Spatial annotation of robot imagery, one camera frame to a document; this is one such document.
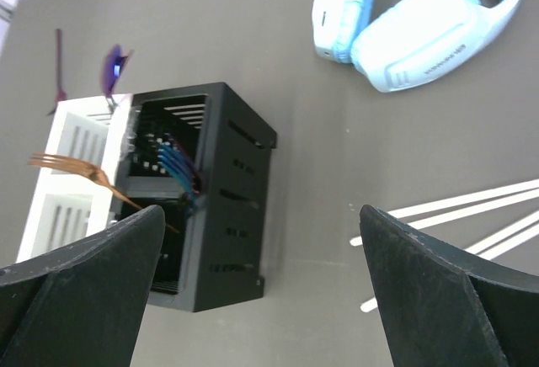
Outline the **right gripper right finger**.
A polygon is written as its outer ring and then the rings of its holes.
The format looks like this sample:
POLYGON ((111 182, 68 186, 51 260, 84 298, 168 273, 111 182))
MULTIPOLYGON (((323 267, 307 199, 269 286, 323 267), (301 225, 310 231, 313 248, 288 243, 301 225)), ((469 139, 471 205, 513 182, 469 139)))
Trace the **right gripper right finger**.
POLYGON ((371 205, 360 235, 396 366, 536 366, 538 278, 371 205))

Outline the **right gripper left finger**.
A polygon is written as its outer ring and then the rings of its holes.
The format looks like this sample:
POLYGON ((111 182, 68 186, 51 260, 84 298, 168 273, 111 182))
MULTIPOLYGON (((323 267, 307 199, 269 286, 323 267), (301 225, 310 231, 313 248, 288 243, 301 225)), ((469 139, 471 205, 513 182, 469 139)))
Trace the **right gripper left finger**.
POLYGON ((3 366, 128 366, 163 244, 151 205, 1 270, 3 366))

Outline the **white utensil container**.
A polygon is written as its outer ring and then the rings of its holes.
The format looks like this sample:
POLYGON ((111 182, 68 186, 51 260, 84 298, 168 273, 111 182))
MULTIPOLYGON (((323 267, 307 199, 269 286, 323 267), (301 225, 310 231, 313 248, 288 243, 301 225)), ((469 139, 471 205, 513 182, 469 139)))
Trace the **white utensil container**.
POLYGON ((57 105, 44 152, 29 159, 40 171, 18 262, 102 231, 113 219, 110 206, 132 99, 116 94, 115 110, 101 96, 57 105))

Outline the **copper fork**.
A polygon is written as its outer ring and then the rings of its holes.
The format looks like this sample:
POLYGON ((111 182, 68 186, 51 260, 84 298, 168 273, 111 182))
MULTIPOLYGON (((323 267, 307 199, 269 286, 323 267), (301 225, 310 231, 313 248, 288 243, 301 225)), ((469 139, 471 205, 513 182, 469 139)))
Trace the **copper fork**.
POLYGON ((110 181, 105 171, 98 165, 83 159, 68 157, 60 154, 33 153, 27 161, 29 165, 39 168, 49 168, 65 173, 81 176, 92 183, 109 190, 116 199, 120 199, 136 210, 142 210, 143 206, 130 199, 118 190, 110 181))

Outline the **blue fork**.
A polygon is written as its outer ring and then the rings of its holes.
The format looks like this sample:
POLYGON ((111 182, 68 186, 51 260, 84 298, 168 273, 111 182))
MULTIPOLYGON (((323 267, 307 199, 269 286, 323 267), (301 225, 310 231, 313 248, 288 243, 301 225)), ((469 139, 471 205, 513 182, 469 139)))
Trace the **blue fork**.
POLYGON ((176 151, 172 146, 161 143, 157 149, 157 163, 177 180, 184 190, 186 204, 185 213, 189 217, 195 213, 196 198, 195 174, 183 153, 176 151))

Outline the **purple fork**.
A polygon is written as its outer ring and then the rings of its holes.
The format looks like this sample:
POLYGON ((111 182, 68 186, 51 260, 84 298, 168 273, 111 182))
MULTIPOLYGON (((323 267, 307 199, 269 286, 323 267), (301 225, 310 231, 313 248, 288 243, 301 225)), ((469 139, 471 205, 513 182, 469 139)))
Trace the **purple fork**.
POLYGON ((47 116, 52 116, 56 113, 58 104, 67 99, 67 94, 63 88, 62 83, 62 30, 55 30, 56 36, 56 96, 52 109, 48 112, 47 116))
POLYGON ((169 138, 171 145, 174 146, 174 149, 180 152, 186 163, 188 164, 192 174, 193 174, 193 188, 196 194, 200 194, 203 189, 203 178, 199 169, 195 166, 190 154, 182 147, 182 145, 174 138, 170 133, 167 133, 166 136, 169 138))

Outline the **black utensil container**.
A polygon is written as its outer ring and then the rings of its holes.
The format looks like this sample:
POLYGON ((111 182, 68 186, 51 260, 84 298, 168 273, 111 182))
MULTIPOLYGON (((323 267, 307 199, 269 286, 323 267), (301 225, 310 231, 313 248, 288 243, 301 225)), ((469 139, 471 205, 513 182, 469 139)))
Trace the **black utensil container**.
MULTIPOLYGON (((167 222, 149 303, 197 312, 261 298, 275 130, 230 86, 214 82, 136 94, 126 138, 117 188, 139 205, 160 206, 167 222), (167 133, 203 178, 189 217, 183 188, 157 163, 160 144, 172 146, 167 133)), ((117 219, 135 210, 119 200, 111 209, 117 219)))

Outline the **rainbow spoon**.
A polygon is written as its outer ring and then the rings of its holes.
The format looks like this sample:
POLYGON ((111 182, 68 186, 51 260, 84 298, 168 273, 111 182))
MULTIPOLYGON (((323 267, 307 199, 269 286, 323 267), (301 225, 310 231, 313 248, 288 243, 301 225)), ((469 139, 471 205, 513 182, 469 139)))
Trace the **rainbow spoon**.
POLYGON ((113 97, 115 85, 125 69, 133 51, 124 54, 119 44, 114 44, 105 56, 100 78, 101 92, 109 106, 111 114, 114 113, 118 104, 113 97))

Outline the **light blue headphones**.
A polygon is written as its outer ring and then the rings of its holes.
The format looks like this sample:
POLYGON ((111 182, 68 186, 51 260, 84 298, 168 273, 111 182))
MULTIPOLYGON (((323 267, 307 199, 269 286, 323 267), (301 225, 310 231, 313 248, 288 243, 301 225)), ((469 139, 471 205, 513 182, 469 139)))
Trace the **light blue headphones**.
POLYGON ((433 82, 493 42, 520 0, 401 0, 371 18, 374 0, 313 0, 315 51, 351 64, 381 93, 433 82))

